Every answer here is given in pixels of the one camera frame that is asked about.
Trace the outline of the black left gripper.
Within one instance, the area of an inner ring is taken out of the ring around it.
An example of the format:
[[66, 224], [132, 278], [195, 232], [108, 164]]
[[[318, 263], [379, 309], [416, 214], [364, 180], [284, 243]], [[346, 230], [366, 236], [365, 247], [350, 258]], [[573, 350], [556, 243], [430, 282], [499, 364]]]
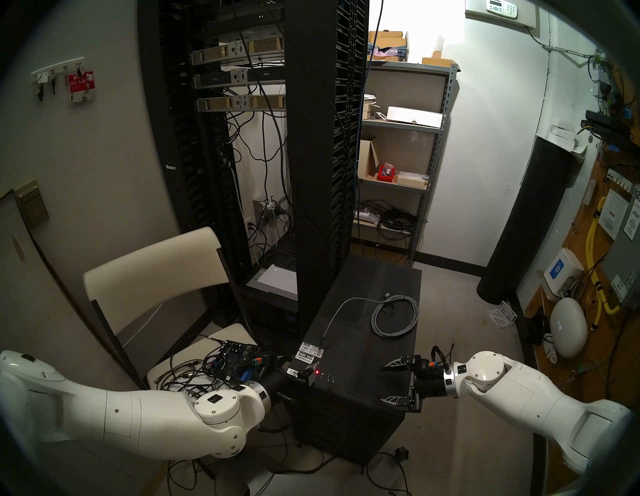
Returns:
[[314, 372], [298, 372], [290, 367], [274, 367], [261, 377], [271, 401], [299, 401], [298, 389], [309, 389], [314, 384]]

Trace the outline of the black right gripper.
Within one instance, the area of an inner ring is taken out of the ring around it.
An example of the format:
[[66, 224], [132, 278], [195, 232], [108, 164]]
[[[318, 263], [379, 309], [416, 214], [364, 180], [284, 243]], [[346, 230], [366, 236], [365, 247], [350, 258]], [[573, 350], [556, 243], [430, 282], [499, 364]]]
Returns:
[[421, 355], [401, 356], [379, 368], [380, 371], [410, 371], [412, 384], [408, 395], [389, 395], [379, 400], [393, 408], [407, 408], [411, 413], [420, 413], [424, 399], [449, 396], [446, 381], [450, 379], [449, 363], [436, 363]]

